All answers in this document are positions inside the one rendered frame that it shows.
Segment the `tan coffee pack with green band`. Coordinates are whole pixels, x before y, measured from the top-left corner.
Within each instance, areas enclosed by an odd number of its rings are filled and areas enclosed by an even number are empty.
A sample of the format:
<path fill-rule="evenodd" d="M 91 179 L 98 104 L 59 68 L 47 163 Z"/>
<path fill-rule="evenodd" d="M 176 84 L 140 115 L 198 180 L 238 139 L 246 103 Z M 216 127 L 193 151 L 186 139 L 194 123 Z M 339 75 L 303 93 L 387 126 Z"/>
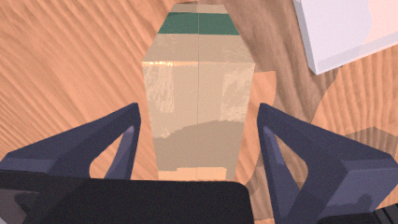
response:
<path fill-rule="evenodd" d="M 142 61 L 159 179 L 235 179 L 254 66 L 224 5 L 172 6 Z"/>

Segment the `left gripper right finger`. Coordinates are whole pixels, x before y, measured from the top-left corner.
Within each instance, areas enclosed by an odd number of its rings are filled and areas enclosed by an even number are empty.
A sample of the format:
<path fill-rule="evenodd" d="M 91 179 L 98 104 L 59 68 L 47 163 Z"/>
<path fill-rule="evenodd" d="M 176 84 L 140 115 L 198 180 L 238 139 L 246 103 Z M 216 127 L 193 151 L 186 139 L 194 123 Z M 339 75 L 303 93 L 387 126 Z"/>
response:
<path fill-rule="evenodd" d="M 257 128 L 275 224 L 317 224 L 329 216 L 373 213 L 398 185 L 398 163 L 391 154 L 266 103 L 260 103 Z M 301 191 L 275 135 L 306 163 Z"/>

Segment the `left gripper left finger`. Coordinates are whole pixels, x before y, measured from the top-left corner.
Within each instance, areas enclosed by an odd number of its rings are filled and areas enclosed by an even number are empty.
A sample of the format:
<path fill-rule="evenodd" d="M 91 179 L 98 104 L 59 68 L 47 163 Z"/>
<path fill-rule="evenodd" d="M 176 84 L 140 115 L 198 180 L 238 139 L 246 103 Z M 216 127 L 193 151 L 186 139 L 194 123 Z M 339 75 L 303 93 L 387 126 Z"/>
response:
<path fill-rule="evenodd" d="M 0 169 L 90 177 L 92 161 L 122 135 L 104 178 L 131 179 L 140 126 L 138 103 L 131 103 L 100 119 L 8 152 L 0 161 Z"/>

